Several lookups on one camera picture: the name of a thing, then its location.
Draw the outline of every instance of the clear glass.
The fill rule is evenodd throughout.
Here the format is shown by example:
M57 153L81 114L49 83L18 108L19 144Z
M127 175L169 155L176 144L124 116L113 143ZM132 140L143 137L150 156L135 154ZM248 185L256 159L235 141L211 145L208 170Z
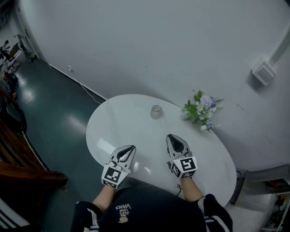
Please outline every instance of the clear glass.
M153 119L160 118L161 114L162 114L162 108L161 108L161 106L158 106L158 105L152 106L150 115L151 115L151 117Z

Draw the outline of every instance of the white flower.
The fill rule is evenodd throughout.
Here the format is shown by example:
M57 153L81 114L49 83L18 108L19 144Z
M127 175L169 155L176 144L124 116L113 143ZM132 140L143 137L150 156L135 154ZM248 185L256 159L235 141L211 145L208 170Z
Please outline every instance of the white flower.
M198 104L198 105L196 106L196 110L197 110L198 112L203 111L203 107L202 107L202 105Z
M214 107L214 108L209 108L209 110L210 110L211 112L215 112L215 111L217 110L217 108L216 108L216 107Z
M207 130L207 126L206 126L206 125L201 126L201 127L200 127L200 130L201 130L201 131L205 131L205 130Z
M207 113L206 113L206 117L207 118L211 118L213 116L213 112L211 112L211 111L207 111Z
M217 108L223 108L223 104L221 102L217 103Z
M200 103L202 105L204 105L204 108L209 108L212 103L213 103L213 100L208 96L208 95L203 95L201 98L200 98Z

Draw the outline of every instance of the dark floor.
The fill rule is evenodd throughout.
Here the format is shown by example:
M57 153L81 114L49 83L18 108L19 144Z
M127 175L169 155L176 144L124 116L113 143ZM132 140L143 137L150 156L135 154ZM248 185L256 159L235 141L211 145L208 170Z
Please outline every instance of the dark floor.
M69 231L75 202L92 201L102 189L103 168L86 143L87 123L98 103L42 60L22 64L16 75L18 103L32 145L51 170L69 179L67 190L45 197L39 222L47 232Z

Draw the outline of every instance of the flower bouquet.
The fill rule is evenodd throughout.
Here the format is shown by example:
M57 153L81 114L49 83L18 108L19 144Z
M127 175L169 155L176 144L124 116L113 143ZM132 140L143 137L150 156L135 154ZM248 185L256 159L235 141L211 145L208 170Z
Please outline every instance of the flower bouquet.
M195 104L192 104L190 100L188 100L181 112L187 113L188 116L193 119L194 124L199 122L201 124L201 131L208 130L213 133L212 128L218 126L214 126L210 119L217 109L222 108L222 106L220 106L220 102L224 99L209 97L204 91L201 90L199 90L197 94L195 91L193 92Z

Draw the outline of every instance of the white oval table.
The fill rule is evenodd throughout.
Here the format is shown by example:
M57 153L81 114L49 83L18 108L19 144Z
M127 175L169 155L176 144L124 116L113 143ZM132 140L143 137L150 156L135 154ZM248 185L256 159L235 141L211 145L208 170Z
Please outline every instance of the white oval table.
M163 114L152 119L150 111L159 105ZM135 145L130 177L177 194L180 181L170 172L166 136L174 134L187 141L196 156L198 170L193 179L203 194L212 193L225 206L237 180L234 163L215 134L200 131L191 121L182 121L180 108L145 95L113 97L102 103L87 125L87 146L94 159L104 166L117 147Z

